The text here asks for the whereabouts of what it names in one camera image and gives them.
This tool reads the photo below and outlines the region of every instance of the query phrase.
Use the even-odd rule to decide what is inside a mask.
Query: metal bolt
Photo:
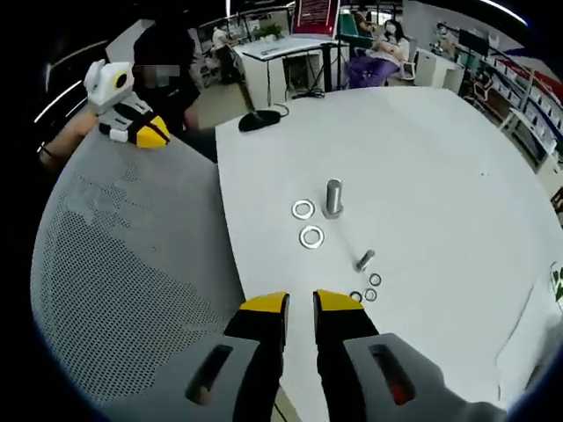
[[[342,214],[342,182],[333,178],[326,184],[326,205],[323,214],[329,220],[338,218]]]
[[[365,269],[368,267],[369,262],[373,259],[373,257],[376,256],[376,252],[372,251],[371,249],[369,251],[367,251],[365,253],[365,255],[362,257],[362,259],[360,259],[356,265],[355,265],[355,269],[357,271],[365,271]]]

